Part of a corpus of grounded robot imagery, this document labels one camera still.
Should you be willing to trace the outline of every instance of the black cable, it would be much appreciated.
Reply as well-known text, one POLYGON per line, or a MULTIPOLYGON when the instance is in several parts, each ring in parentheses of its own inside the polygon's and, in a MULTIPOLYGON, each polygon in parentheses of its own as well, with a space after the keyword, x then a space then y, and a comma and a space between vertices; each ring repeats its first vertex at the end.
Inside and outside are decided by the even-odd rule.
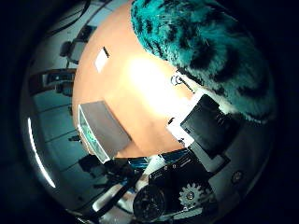
POLYGON ((106 212, 108 212, 121 199, 121 197, 137 183, 142 174, 143 172, 137 173, 99 211, 84 217, 84 219, 97 221, 99 217, 102 217, 106 212))
POLYGON ((84 13, 87 11, 87 9, 89 8, 89 6, 91 4, 91 1, 92 0, 86 0, 84 8, 82 9, 81 14, 78 16, 78 18, 76 18, 75 20, 69 22, 68 24, 66 24, 66 25, 64 25, 64 26, 62 26, 62 27, 60 27, 58 29, 55 29, 53 31, 47 32, 44 38, 46 39, 46 38, 49 38, 49 37, 51 37, 53 35, 56 35, 59 32, 61 32, 62 30, 66 29, 67 27, 73 25, 76 21, 78 21, 84 15, 84 13))
POLYGON ((70 17, 72 17, 72 16, 75 16, 75 15, 79 14, 79 13, 82 12, 82 11, 83 11, 83 9, 78 10, 78 11, 76 11, 76 12, 74 12, 74 13, 72 13, 72 14, 66 16, 66 17, 61 18, 61 19, 58 20, 58 21, 64 21, 64 20, 66 20, 66 19, 68 19, 68 18, 70 18, 70 17))

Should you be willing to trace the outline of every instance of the wooden table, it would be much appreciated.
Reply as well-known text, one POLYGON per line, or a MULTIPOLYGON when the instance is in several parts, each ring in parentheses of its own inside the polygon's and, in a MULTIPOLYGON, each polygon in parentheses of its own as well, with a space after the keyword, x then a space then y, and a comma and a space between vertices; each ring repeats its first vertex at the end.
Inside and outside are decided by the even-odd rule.
POLYGON ((192 93, 183 85, 172 86, 170 77, 176 68, 141 47, 130 8, 128 2, 114 11, 83 51, 73 90, 73 118, 77 127, 78 104, 104 100, 133 139, 117 157, 132 158, 182 148, 165 127, 192 93), (94 62, 102 47, 109 58, 98 73, 94 62))

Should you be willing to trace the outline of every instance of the black device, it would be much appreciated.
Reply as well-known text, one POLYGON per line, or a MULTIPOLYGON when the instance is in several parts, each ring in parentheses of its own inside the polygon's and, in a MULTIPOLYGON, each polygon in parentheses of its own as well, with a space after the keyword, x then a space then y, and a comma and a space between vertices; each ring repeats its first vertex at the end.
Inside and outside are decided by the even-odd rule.
POLYGON ((239 128, 237 121, 224 115, 219 105, 206 94, 180 126, 210 158, 229 146, 239 128))

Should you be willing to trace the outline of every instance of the office chair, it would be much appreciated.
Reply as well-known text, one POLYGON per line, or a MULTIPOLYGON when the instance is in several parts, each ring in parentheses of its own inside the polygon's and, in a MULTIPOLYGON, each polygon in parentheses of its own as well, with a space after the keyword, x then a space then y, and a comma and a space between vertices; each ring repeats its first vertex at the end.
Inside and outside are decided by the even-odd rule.
POLYGON ((91 37, 92 33, 96 30, 95 26, 85 25, 79 32, 77 39, 84 40, 88 42, 89 38, 91 37))
POLYGON ((60 48, 59 55, 61 57, 66 57, 66 59, 71 63, 78 64, 86 44, 86 40, 79 38, 76 38, 73 41, 65 41, 60 48))
POLYGON ((65 96, 72 97, 73 96, 73 82, 65 81, 63 83, 57 84, 55 86, 55 90, 57 93, 61 93, 65 96))

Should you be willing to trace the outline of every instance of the fluorescent light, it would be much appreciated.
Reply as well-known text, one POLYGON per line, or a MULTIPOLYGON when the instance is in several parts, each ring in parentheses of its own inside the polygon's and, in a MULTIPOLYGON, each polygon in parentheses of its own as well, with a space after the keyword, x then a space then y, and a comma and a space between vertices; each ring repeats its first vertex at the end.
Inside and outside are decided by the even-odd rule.
POLYGON ((32 135, 31 119, 28 118, 27 122, 28 122, 28 133, 29 133, 31 147, 32 147, 32 150, 36 153, 36 143, 35 143, 34 136, 32 135))
POLYGON ((95 59, 95 67, 98 73, 100 73, 108 61, 108 54, 105 48, 102 48, 95 59))
POLYGON ((30 143, 31 143, 31 147, 32 147, 32 150, 34 151, 35 155, 36 155, 36 161, 37 161, 37 164, 39 166, 39 169, 42 173, 42 175, 46 178, 46 180, 48 181, 48 183, 53 187, 53 188, 56 188, 54 182, 51 180, 48 172, 46 171, 44 165, 41 163, 41 160, 39 158, 39 156, 37 155, 37 151, 36 151, 36 143, 35 143, 35 139, 34 139, 34 136, 32 134, 32 127, 31 127, 31 119, 28 118, 27 120, 28 122, 28 133, 29 133, 29 138, 30 138, 30 143))
POLYGON ((39 169, 42 173, 42 175, 46 178, 46 180, 48 181, 48 183, 53 187, 53 188, 56 188, 54 182, 51 180, 48 172, 46 171, 44 165, 41 163, 41 160, 39 158, 39 156, 36 154, 36 161, 37 161, 37 164, 39 166, 39 169))

